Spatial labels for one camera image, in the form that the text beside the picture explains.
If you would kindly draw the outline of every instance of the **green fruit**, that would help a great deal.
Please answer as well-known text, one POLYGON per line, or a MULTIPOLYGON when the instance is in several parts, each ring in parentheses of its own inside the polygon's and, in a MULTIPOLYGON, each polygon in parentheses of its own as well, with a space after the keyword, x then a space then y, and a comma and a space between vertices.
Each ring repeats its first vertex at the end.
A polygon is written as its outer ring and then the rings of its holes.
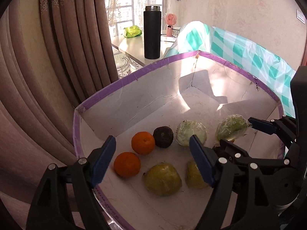
POLYGON ((204 182, 201 173, 193 160, 189 161, 187 164, 185 182, 189 188, 193 189, 204 189, 209 186, 209 184, 204 182))
POLYGON ((189 146, 190 137, 196 135, 204 145, 207 140, 207 131, 202 123, 185 120, 177 127, 176 140, 180 145, 189 146))
POLYGON ((219 141, 225 139, 233 141, 244 135, 246 129, 251 124, 241 115, 229 115, 216 128, 215 144, 219 146, 219 141))
POLYGON ((143 176, 148 191, 157 196, 169 196, 176 193, 182 186, 177 170, 168 163, 153 166, 143 176))

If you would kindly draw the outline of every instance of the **sheer curtain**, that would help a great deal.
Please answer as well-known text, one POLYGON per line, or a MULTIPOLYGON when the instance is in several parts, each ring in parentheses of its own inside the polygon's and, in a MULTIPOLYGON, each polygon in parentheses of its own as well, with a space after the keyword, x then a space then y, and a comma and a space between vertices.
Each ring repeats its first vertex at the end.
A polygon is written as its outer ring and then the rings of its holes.
POLYGON ((125 27, 137 25, 143 29, 143 11, 147 5, 160 6, 162 29, 165 29, 167 13, 175 14, 180 25, 181 0, 105 0, 111 37, 121 35, 125 27))

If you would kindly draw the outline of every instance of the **pink fan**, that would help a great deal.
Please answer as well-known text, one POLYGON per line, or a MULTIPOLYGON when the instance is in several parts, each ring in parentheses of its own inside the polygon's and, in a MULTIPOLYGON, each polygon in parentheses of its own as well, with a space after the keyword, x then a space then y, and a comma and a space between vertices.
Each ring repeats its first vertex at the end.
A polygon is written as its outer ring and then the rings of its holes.
POLYGON ((166 36, 172 36, 172 28, 177 22, 177 17, 174 14, 167 14, 165 23, 168 25, 166 30, 166 36))

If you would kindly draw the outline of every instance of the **thermos lid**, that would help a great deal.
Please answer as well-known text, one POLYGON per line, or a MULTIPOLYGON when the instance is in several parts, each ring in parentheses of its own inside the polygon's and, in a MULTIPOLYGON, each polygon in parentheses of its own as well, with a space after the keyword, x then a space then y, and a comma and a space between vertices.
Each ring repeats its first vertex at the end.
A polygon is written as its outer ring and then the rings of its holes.
POLYGON ((145 11, 160 11, 160 6, 146 6, 145 11))

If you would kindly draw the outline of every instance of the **guava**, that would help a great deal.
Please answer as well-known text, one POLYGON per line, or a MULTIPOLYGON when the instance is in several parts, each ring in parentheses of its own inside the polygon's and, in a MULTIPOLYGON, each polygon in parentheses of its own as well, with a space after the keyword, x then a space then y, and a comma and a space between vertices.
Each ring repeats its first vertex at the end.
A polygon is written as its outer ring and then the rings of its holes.
POLYGON ((170 196, 182 186, 177 170, 169 163, 151 167, 143 176, 146 189, 157 196, 170 196))
POLYGON ((209 184, 204 182, 201 173, 193 160, 187 163, 185 182, 189 188, 193 189, 204 189, 209 186, 209 184))

